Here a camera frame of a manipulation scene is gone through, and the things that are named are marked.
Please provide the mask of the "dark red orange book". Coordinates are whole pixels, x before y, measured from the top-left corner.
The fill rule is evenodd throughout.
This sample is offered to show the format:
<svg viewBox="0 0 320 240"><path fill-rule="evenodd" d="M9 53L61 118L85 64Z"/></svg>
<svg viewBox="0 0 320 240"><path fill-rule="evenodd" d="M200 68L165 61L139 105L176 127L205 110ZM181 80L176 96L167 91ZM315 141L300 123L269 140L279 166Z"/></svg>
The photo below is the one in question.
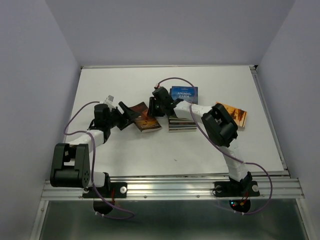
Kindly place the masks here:
<svg viewBox="0 0 320 240"><path fill-rule="evenodd" d="M149 108L145 102L141 102L129 108L132 111L139 113L139 117L134 120L134 124L141 133L154 132L162 128L155 117L148 116Z"/></svg>

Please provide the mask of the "Tale of Two Cities book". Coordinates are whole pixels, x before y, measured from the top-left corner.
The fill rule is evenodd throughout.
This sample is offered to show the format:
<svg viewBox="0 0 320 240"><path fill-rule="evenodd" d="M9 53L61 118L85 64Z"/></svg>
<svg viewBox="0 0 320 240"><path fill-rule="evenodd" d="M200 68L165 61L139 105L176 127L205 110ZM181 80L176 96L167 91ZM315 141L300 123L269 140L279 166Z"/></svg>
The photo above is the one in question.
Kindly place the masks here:
<svg viewBox="0 0 320 240"><path fill-rule="evenodd" d="M186 119L186 118L174 118L174 117L169 117L168 123L170 125L195 125L195 122L193 120Z"/></svg>

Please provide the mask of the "Three Days to See book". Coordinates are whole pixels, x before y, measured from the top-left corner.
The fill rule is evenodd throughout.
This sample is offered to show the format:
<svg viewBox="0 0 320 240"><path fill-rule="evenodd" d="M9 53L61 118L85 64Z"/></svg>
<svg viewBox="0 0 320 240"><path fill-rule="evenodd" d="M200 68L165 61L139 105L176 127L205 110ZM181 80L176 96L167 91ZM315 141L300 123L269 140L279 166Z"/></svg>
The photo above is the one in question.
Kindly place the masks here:
<svg viewBox="0 0 320 240"><path fill-rule="evenodd" d="M169 124L169 128L196 128L196 124L189 124L188 122L185 124L182 122L181 124Z"/></svg>

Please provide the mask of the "orange Huckleberry Finn book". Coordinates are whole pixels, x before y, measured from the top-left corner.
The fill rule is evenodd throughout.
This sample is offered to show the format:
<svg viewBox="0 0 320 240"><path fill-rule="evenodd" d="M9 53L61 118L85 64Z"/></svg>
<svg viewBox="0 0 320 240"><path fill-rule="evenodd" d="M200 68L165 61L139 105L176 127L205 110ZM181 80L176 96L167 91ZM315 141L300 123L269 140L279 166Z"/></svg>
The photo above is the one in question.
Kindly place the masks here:
<svg viewBox="0 0 320 240"><path fill-rule="evenodd" d="M227 110L227 112L229 113L231 118L237 124L238 129L240 131L245 130L245 124L246 124L246 119L247 119L247 115L248 115L248 113L245 110L242 110L240 108L236 108L236 107L233 107L233 106L230 106L225 103L218 102L218 101L216 103L224 106L224 108Z"/></svg>

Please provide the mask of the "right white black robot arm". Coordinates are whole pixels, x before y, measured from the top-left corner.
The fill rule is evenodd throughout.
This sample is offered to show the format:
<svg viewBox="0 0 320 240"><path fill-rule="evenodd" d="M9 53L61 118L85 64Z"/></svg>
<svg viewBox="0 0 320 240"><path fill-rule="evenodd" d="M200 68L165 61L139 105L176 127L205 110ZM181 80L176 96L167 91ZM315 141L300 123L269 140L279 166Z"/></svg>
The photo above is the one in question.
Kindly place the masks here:
<svg viewBox="0 0 320 240"><path fill-rule="evenodd" d="M196 125L203 124L206 136L211 144L222 154L228 168L229 182L215 188L217 194L231 196L250 195L252 175L240 160L237 144L238 125L225 107L217 103L214 106L202 106L183 99L174 100L166 88L156 86L149 99L148 115L152 117L176 117L188 119Z"/></svg>

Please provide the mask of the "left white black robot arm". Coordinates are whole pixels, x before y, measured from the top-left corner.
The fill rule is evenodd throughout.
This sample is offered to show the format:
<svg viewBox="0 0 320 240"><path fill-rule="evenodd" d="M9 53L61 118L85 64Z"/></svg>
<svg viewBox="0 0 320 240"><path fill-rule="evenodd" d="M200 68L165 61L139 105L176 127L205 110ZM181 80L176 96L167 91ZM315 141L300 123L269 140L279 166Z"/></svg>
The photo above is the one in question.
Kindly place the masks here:
<svg viewBox="0 0 320 240"><path fill-rule="evenodd" d="M75 117L87 106L94 105L94 118L87 130L68 132L69 125ZM96 148L107 142L111 129L117 127L123 130L140 116L140 114L123 102L118 107L111 103L91 101L82 106L67 123L64 129L65 136L80 134L80 137L67 142L58 143L54 147L52 165L50 170L50 184L60 188L92 189L100 197L111 193L111 181L107 173L98 173L97 182L94 182L94 161L90 161L90 154L94 159Z"/></svg>

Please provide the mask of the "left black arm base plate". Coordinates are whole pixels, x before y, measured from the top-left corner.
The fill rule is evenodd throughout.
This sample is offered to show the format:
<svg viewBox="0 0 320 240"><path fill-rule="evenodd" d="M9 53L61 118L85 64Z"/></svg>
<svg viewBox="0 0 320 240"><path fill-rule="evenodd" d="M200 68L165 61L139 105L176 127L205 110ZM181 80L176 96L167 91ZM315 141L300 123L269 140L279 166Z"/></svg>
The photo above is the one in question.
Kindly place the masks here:
<svg viewBox="0 0 320 240"><path fill-rule="evenodd" d="M126 182L111 182L109 186L98 187L97 191L105 199L125 199L127 197L128 184ZM90 187L87 193L83 193L84 199L99 198L96 191Z"/></svg>

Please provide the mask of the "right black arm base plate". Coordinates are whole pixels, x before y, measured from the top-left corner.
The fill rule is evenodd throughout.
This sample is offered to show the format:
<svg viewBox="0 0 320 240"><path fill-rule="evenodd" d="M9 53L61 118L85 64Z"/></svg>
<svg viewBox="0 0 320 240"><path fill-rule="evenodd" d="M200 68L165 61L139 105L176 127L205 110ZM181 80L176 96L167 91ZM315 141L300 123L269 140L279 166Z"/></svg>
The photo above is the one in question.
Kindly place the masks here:
<svg viewBox="0 0 320 240"><path fill-rule="evenodd" d="M212 193L217 198L259 197L260 191L256 181L249 182L246 186L231 181L216 181L213 183Z"/></svg>

